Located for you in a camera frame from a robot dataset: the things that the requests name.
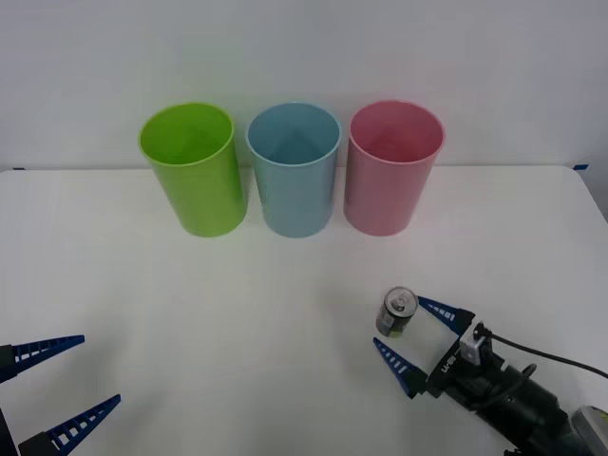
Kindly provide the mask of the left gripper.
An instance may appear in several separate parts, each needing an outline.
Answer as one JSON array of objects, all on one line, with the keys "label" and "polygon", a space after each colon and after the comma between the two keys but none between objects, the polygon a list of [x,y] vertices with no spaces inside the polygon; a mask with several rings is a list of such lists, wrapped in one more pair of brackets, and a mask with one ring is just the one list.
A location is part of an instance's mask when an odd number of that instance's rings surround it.
[{"label": "left gripper", "polygon": [[[71,335],[29,342],[2,345],[0,382],[5,383],[18,374],[49,360],[49,358],[83,344],[83,335]],[[0,456],[67,456],[122,402],[116,394],[97,406],[63,423],[42,431],[15,446],[3,411],[0,410]]]}]

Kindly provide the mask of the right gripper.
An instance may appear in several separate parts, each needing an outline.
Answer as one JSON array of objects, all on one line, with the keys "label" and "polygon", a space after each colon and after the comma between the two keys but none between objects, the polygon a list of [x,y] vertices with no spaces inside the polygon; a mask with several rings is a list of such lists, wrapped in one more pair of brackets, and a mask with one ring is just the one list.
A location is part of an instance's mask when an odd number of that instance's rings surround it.
[{"label": "right gripper", "polygon": [[[458,337],[471,325],[476,314],[454,308],[436,300],[419,296],[419,306],[433,315]],[[502,367],[505,359],[491,351],[484,364],[473,365],[461,355],[460,341],[455,341],[428,376],[399,355],[377,337],[372,339],[405,395],[430,394],[439,398],[448,395],[465,409],[473,412],[505,412],[506,380]]]}]

